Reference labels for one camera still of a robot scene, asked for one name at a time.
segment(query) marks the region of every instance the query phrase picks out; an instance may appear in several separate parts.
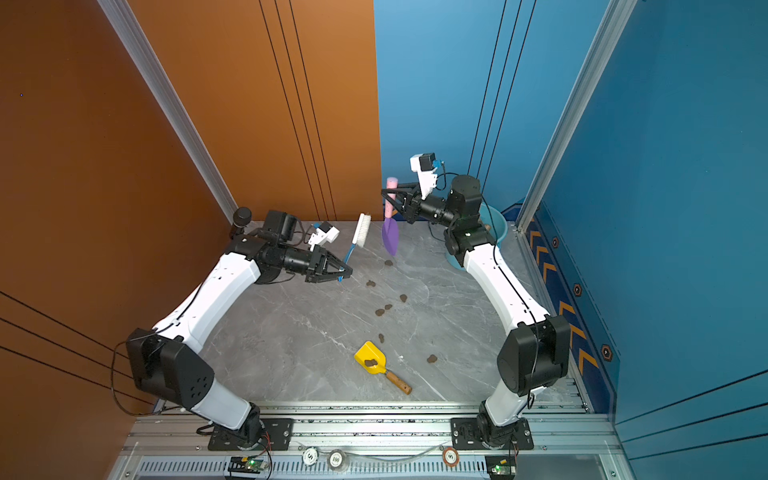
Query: black cable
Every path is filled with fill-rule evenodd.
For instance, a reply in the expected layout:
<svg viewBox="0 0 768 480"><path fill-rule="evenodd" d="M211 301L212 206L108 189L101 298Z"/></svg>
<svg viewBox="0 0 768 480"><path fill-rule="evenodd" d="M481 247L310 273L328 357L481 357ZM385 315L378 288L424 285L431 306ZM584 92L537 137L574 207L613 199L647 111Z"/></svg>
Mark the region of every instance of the black cable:
<svg viewBox="0 0 768 480"><path fill-rule="evenodd" d="M296 32L296 43L299 45L299 56L301 57L301 67L304 69L304 80L306 81L306 93L310 96L310 107L312 108L312 117L315 119L315 131L317 132L317 143L320 145L320 158L323 159L323 168L326 171L326 182L328 183L328 194L331 197L331 208L333 208L333 217L339 221L336 214L336 204L333 202L333 190L331 189L331 180L328 176L328 165L326 164L326 155L323 152L323 140L320 138L320 128L317 124L317 115L315 114L315 103L312 101L312 90L310 90L310 79L306 75L306 65L304 64L304 53L301 51L301 40L299 40L299 29L296 28L296 16L293 14L293 2L288 0L290 7L290 16L293 19L293 30Z"/></svg>
<svg viewBox="0 0 768 480"><path fill-rule="evenodd" d="M493 71L493 60L496 58L496 47L498 47L498 36L502 34L502 22L504 22L504 11L507 9L507 0L504 0L504 6L502 7L502 17L498 21L498 30L496 32L496 43L493 44L493 55L491 55L491 65L488 67L488 80L485 81L485 91L482 94L482 103L480 104L480 116L478 117L478 127L475 129L475 140L472 142L472 152L469 154L469 165L467 166L467 175L472 169L472 155L475 154L475 144L478 141L478 133L480 132L480 120L482 119L482 111L485 108L485 96L488 95L488 85L491 83L491 72Z"/></svg>
<svg viewBox="0 0 768 480"><path fill-rule="evenodd" d="M103 346L103 347L104 347L105 349L107 349L107 350L112 350L110 347L108 347L108 346L106 346L105 344L103 344L103 343L99 342L98 340L96 340L96 339L92 339L90 336L88 336L88 335L85 335L84 333L80 333L80 332L78 332L76 329L74 329L74 328L70 327L70 326L69 326L69 325L67 325L66 323L63 323L63 322L59 322L59 321L58 321L58 320L56 320L54 317L52 317L52 316L50 316L50 315L47 315L47 314L45 314L45 313L41 312L40 310L38 310L38 309L34 308L33 306L30 306L30 305L28 305L27 303L24 303L24 302L22 302L22 301L21 301L21 300L19 300L18 298L15 298L15 297L13 297L13 296L10 296L10 295L8 295L6 292L0 291L0 295L3 295L4 297L8 298L9 300L13 300L14 302L18 303L18 304L19 304L19 305L21 305L21 306L25 306L25 307L27 307L28 309L30 309L31 311L33 311L33 312L37 313L38 315L42 315L42 316L44 316L45 318L47 318L47 319L51 320L53 323L57 323L58 325L61 325L61 326L63 326L65 329L68 329L68 330L70 330L70 331L72 331L72 332L75 332L75 333L77 333L79 336L81 336L81 337L83 337L83 338L89 339L89 340L90 340L90 341L92 341L93 343L97 343L98 345L101 345L101 346ZM124 358L128 358L128 357L126 357L125 355L123 355L122 353L120 354L120 356L121 356L121 357L124 357Z"/></svg>
<svg viewBox="0 0 768 480"><path fill-rule="evenodd" d="M194 432L197 433L198 435L202 435L203 437L208 437L214 434L214 426L215 425L213 423L208 425L203 425L197 430L195 430Z"/></svg>
<svg viewBox="0 0 768 480"><path fill-rule="evenodd" d="M513 436L515 436L514 432L509 434L509 443L507 444L507 448L508 448L508 451L507 451L507 462L509 463L509 475L510 476L512 475L512 437ZM518 457L517 454L515 454L515 467L518 466L517 457Z"/></svg>
<svg viewBox="0 0 768 480"><path fill-rule="evenodd" d="M515 77L518 76L518 68L520 67L520 58L523 56L523 48L525 48L525 40L528 38L528 29L531 28L531 20L533 19L533 11L536 9L536 1L533 1L533 8L531 8L531 16L528 17L528 26L525 28L525 35L523 36L523 43L520 45L520 53L518 54L518 63L515 65L515 73L512 75L512 82L509 84L509 93L507 93L507 102L504 105L504 111L502 112L502 120L498 122L498 132L496 133L496 142L493 144L493 151L491 151L491 159L488 161L488 169L485 172L485 179L482 182L482 189L480 193L485 191L485 184L488 182L488 174L491 173L491 164L493 163L493 154L496 153L496 145L498 144L498 137L502 132L502 125L504 124L504 116L507 114L507 107L509 106L509 97L512 95L512 86L515 85Z"/></svg>
<svg viewBox="0 0 768 480"><path fill-rule="evenodd" d="M3 321L3 322L6 322L8 325L11 325L11 326L14 326L14 327L16 327L17 329L20 329L20 330L21 330L21 331L23 331L23 332L29 333L30 335L33 335L33 336L36 336L36 337L38 337L39 339L45 340L46 342L49 342L49 343L53 343L54 345L56 345L56 346L58 346L58 347L60 347L60 348L62 348L62 349L64 349L64 350L67 350L69 353L74 353L74 354L75 354L75 355L77 355L77 356L80 356L80 357L82 357L82 358L84 358L84 359L86 359L86 360L90 360L90 361L92 361L93 363L96 363L96 364L98 364L98 365L101 365L101 366L103 366L105 369L108 369L108 368L109 368L109 365L106 365L106 364L104 364L104 363L101 363L101 362L99 362L98 360L94 360L94 359L92 359L90 356L86 356L86 355L83 355L82 353L79 353L79 352L75 352L73 349L70 349L70 348L68 348L68 347L66 347L66 346L63 346L62 344L60 344L60 343L58 343L58 342L55 342L55 341L53 341L53 340L51 340L51 339L48 339L48 338L46 338L46 337L44 337L44 336L42 336L42 335L38 335L37 333L35 333L35 332L32 332L31 330L28 330L28 329L24 328L23 326L20 326L20 325L16 325L15 323L13 323L13 322L12 322L12 321L10 321L10 320L6 320L6 319L4 319L4 318L2 318L2 317L0 317L0 320L1 320L1 321ZM132 376L130 376L130 375L126 375L125 373L121 372L120 370L115 370L115 371L116 371L117 373L121 374L122 376L124 376L124 377L127 377L127 378L129 378L129 379L131 379L131 380L134 378L134 377L132 377Z"/></svg>
<svg viewBox="0 0 768 480"><path fill-rule="evenodd" d="M493 116L496 113L496 104L498 103L498 94L502 91L502 83L504 82L504 73L507 71L507 60L509 60L509 52L512 50L512 40L515 38L515 30L518 27L518 18L520 17L520 7L523 5L523 0L518 3L518 14L515 15L515 24L512 26L512 35L509 35L509 45L507 46L507 55L504 57L504 66L502 67L502 76L498 79L498 89L496 90L496 99L493 101L493 109L491 110L491 120L488 122L488 131L485 132L485 141L482 145L482 153L480 154L480 163L478 164L478 174L476 177L480 177L480 167L482 167L482 158L485 156L485 148L488 146L488 135L491 133L491 126L493 125Z"/></svg>
<svg viewBox="0 0 768 480"><path fill-rule="evenodd" d="M150 333L148 335L138 336L138 337L136 337L134 339L123 340L122 342L120 342L117 345L115 345L114 349L112 349L112 364L110 365L110 372L109 372L109 386L110 386L110 390L112 391L112 399L114 400L115 405L117 405L118 408L123 411L123 413L126 413L126 414L128 414L130 416L133 416L133 417L148 417L148 416L152 416L152 415L160 415L161 413L166 412L167 410L171 410L171 409L176 408L176 407L170 407L170 408L167 408L167 409L157 410L156 412L152 412L152 413L133 413L133 412L129 412L128 410L126 410L126 408L123 407L120 404L120 402L118 401L118 396L114 394L114 392L115 392L115 390L114 390L114 361L117 358L118 348L120 348L120 345L123 345L124 343L127 344L128 342L134 342L136 340L148 339L151 336L160 335L162 332L164 332L164 331L170 329L172 326L174 326L175 322L177 322L182 316L184 316L184 314L187 312L187 310L189 310L189 308L192 306L192 304L194 303L195 299L197 298L197 295L200 294L200 291L203 289L203 285L205 285L205 282L207 280L208 280L208 277L206 277L205 280L203 280L203 282L197 288L197 290L195 290L195 293L192 296L192 300L190 300L190 302L187 304L187 306L184 307L184 310L181 310L181 313L179 313L179 316L177 316L176 319L171 320L171 322L168 323L167 326L165 326L162 329L159 329L156 332L153 331L152 333Z"/></svg>
<svg viewBox="0 0 768 480"><path fill-rule="evenodd" d="M264 6L261 4L261 0L259 0L259 8L261 9L261 16L264 19L264 28L266 28L266 36L270 40L270 47L272 48L272 56L275 58L275 66L277 67L277 75L280 77L280 85L283 86L283 95L286 98L286 106L288 107L288 115L290 116L290 123L293 125L293 134L296 135L296 144L299 145L299 155L301 155L301 162L304 164L304 173L306 174L306 182L310 185L312 202L315 204L315 213L317 214L317 219L319 220L320 210L318 210L317 208L317 201L315 200L315 192L312 189L312 181L310 180L310 171L307 170L306 168L306 160L304 159L304 152L301 149L301 142L299 141L299 131L296 129L296 122L293 121L293 112L290 110L290 103L288 102L288 92L286 91L285 83L283 83L283 74L280 73L280 64L277 63L277 53L275 52L275 45L272 43L272 35L270 34L270 27L269 25L266 24L266 15L264 14Z"/></svg>
<svg viewBox="0 0 768 480"><path fill-rule="evenodd" d="M301 105L301 94L299 94L299 84L296 83L296 73L293 71L293 62L290 60L290 51L288 51L288 41L286 40L286 31L283 29L283 20L280 17L280 9L277 8L277 0L275 2L275 10L277 10L277 21L280 23L280 32L283 34L283 44L286 46L286 55L288 55L288 66L290 67L290 74L293 77L293 86L296 89L296 99L299 101L299 111L301 112L301 119L304 122L304 131L306 132L306 142L310 145L310 155L312 155L312 164L315 166L315 176L317 177L317 187L320 189L320 198L323 199L323 209L326 211L326 220L330 220L328 215L328 206L326 205L326 196L323 194L323 184L320 182L320 172L317 170L317 161L315 160L315 151L312 148L312 139L310 139L310 129L306 126L306 116L304 115L304 106Z"/></svg>
<svg viewBox="0 0 768 480"><path fill-rule="evenodd" d="M485 197L480 194L480 198L482 199L483 203L485 204L485 207L488 208L488 216L491 218L491 228L493 228L493 236L498 238L498 230L496 230L496 225L493 221L493 213L491 212L491 206L488 205L488 202L485 201ZM518 292L518 289L515 288L515 285L512 284L512 281L509 279L506 273L504 273L504 269L498 264L498 261L496 260L496 245L493 246L493 263L496 264L498 267L498 271L502 273L504 278L507 280L507 283L509 283L509 286L512 287L512 289L517 294L520 301L523 303L523 306L525 306L525 309L528 311L528 315L531 316L531 319L533 319L533 327L535 329L535 337L536 337L536 353L533 357L533 366L531 367L531 380L533 380L533 372L536 370L536 362L538 361L538 343L539 343L539 335L538 335L538 324L536 323L536 317L533 315L533 312L531 311L531 307L528 306L528 304L525 302L525 299L523 296ZM531 390L528 390L528 399L526 400L526 406L530 410L533 408L533 402L535 401L536 396L531 394Z"/></svg>
<svg viewBox="0 0 768 480"><path fill-rule="evenodd" d="M260 285L275 285L276 283L285 283L293 280L293 278L296 276L296 274L292 274L289 278L286 278L285 280L280 280L278 282L268 282L268 283L260 283Z"/></svg>
<svg viewBox="0 0 768 480"><path fill-rule="evenodd" d="M429 234L432 235L432 238L434 238L435 240L439 240L441 242L445 242L445 239L435 237L435 234L432 233L432 224L429 222L429 220L427 220L427 227L429 228Z"/></svg>
<svg viewBox="0 0 768 480"><path fill-rule="evenodd" d="M270 459L270 473L266 476L266 480L270 480L270 478L272 477L272 471L275 469L275 465L272 463L272 452L270 452L269 446L270 446L270 441L267 440L266 447L264 448L266 449L266 456L269 457Z"/></svg>
<svg viewBox="0 0 768 480"><path fill-rule="evenodd" d="M52 368L52 369L54 369L54 370L58 370L59 372L62 372L62 373L66 373L67 375L71 375L71 376L73 376L73 377L75 377L75 378L78 378L78 379L80 379L80 380L85 380L85 381L86 381L86 382L88 382L88 383L93 383L94 385L98 385L98 386L100 386L100 387L102 387L102 388L105 388L105 389L109 389L109 387L108 387L108 386L106 386L106 385L104 385L104 384L102 384L102 383L99 383L99 382L95 382L94 380L91 380L91 379L87 379L87 378L85 378L84 376L80 376L80 375L78 375L77 373L72 373L72 372L70 372L70 371L68 371L68 370L60 369L60 368L58 368L57 366L53 366L53 365L51 365L50 363L46 363L46 362L43 362L42 360L38 360L38 359L36 359L36 358L34 358L34 357L31 357L31 356L29 356L29 355L25 355L24 353L21 353L21 352L17 352L16 350L13 350L13 349L9 349L7 346L2 346L2 345L0 345L0 349L2 349L2 350L5 350L6 352L9 352L9 353L14 353L15 355L18 355L18 356L20 356L20 357L22 357L22 358L25 358L25 359L27 359L27 360L31 360L32 362L36 362L36 363L39 363L40 365L49 366L49 367L51 367L51 368ZM153 403L152 403L152 402L148 402L147 400L144 400L144 399L140 399L140 398L138 398L137 396L133 396L133 395L131 395L131 394L129 394L129 393L126 393L126 392L121 392L120 390L115 390L115 392L117 392L117 393L120 393L120 394L122 394L122 395L125 395L125 396L129 396L129 397L131 397L132 399L136 399L136 400L138 400L138 401L140 401L140 402L144 402L144 403L146 403L146 404L148 404L148 405L153 405Z"/></svg>

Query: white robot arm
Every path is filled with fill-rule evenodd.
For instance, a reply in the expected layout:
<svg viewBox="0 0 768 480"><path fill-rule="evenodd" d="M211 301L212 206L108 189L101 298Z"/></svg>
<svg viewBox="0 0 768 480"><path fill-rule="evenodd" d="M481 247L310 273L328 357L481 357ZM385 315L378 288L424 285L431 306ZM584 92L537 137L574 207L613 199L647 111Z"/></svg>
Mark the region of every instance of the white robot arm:
<svg viewBox="0 0 768 480"><path fill-rule="evenodd" d="M266 284L284 269L318 283L347 278L352 269L326 249L300 250L287 241L298 220L270 211L263 227L243 234L250 211L234 215L232 238L206 279L152 331L136 329L126 348L139 390L177 403L227 429L241 446L255 444L262 424L259 409L232 393L200 358L203 344L225 312L245 289Z"/></svg>
<svg viewBox="0 0 768 480"><path fill-rule="evenodd" d="M419 182L382 189L382 196L409 223L421 217L446 227L448 252L478 281L501 318L507 334L497 357L502 379L478 415L483 441L498 447L508 441L528 399L568 373L570 326L562 316L549 316L505 263L495 238L480 221L483 198L478 179L458 175L448 198L431 194L434 161L434 154L412 157ZM422 190L425 184L427 194Z"/></svg>

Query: wooden handle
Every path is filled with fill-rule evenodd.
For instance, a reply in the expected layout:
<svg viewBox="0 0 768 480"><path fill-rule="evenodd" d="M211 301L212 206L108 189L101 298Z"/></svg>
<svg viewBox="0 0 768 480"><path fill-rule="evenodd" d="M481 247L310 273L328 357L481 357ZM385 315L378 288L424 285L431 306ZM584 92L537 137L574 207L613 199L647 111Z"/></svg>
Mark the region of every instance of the wooden handle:
<svg viewBox="0 0 768 480"><path fill-rule="evenodd" d="M390 372L389 370L386 371L386 378L389 379L390 382L397 385L397 388L401 389L403 393L406 395L410 395L411 391L413 390L411 386L405 382L403 382L400 377L395 375L394 373Z"/></svg>

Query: orange panel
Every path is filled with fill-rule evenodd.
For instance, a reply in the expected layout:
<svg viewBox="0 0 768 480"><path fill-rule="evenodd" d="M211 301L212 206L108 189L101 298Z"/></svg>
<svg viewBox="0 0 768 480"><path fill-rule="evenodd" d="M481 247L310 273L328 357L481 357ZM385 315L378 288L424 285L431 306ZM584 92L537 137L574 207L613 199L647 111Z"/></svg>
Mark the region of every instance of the orange panel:
<svg viewBox="0 0 768 480"><path fill-rule="evenodd" d="M372 0L130 4L254 218L380 216Z"/></svg>
<svg viewBox="0 0 768 480"><path fill-rule="evenodd" d="M0 290L114 346L200 282L227 220L95 0L4 0L0 18ZM0 317L110 362L3 296ZM101 384L0 350L0 478L105 477L134 422L104 388L108 368L5 322L0 346ZM54 445L42 463L40 445Z"/></svg>

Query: blue wall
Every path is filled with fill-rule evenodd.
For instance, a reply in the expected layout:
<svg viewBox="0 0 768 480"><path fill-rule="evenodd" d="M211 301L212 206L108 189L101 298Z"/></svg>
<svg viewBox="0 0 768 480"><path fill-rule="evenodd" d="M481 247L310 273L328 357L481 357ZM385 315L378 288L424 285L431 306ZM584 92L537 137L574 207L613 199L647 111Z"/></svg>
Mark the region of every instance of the blue wall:
<svg viewBox="0 0 768 480"><path fill-rule="evenodd" d="M533 0L523 0L507 73L480 171L485 178ZM502 0L375 0L382 176L415 181L409 158L434 151L466 173L491 64ZM508 0L472 174L498 90L519 3ZM499 208L518 201L560 118L607 0L542 0L536 5L485 196Z"/></svg>
<svg viewBox="0 0 768 480"><path fill-rule="evenodd" d="M765 402L766 376L632 418L768 368L766 48L768 2L638 2L545 195L621 358L640 480L762 457L765 438L696 447L768 432L768 408L635 438Z"/></svg>

